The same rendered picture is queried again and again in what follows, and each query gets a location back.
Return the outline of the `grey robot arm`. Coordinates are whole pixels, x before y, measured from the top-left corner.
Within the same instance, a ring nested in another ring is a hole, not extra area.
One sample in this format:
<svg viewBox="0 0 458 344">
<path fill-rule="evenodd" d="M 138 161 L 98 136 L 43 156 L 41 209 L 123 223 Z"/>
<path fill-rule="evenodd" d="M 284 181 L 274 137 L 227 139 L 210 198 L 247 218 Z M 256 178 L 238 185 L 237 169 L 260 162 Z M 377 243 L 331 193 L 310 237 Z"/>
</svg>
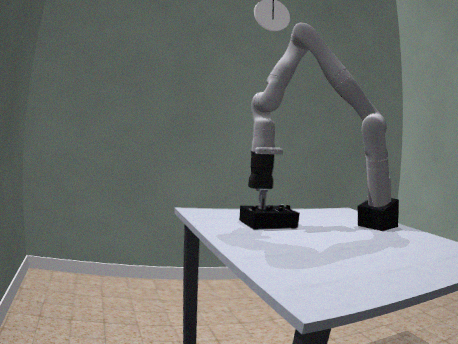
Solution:
<svg viewBox="0 0 458 344">
<path fill-rule="evenodd" d="M 305 46 L 304 46 L 305 45 Z M 308 49 L 335 91 L 347 101 L 362 119 L 362 135 L 367 165 L 368 205 L 382 207 L 391 202 L 386 121 L 366 97 L 353 76 L 328 48 L 316 30 L 306 23 L 293 28 L 289 46 L 267 79 L 267 88 L 252 100 L 253 136 L 275 138 L 275 123 L 270 112 L 283 99 L 285 88 Z M 371 115 L 371 116 L 370 116 Z M 265 120 L 268 118 L 270 120 Z"/>
</svg>

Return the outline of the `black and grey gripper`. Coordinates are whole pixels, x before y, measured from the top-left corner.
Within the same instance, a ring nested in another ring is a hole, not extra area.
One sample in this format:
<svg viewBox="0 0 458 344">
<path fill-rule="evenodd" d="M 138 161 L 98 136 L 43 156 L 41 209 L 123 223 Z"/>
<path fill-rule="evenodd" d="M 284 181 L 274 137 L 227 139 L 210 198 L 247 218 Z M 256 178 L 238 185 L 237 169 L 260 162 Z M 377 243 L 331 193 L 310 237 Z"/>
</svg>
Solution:
<svg viewBox="0 0 458 344">
<path fill-rule="evenodd" d="M 275 148 L 275 138 L 253 137 L 248 187 L 260 191 L 259 209 L 265 209 L 266 192 L 273 189 L 274 155 L 283 155 L 282 148 Z"/>
</svg>

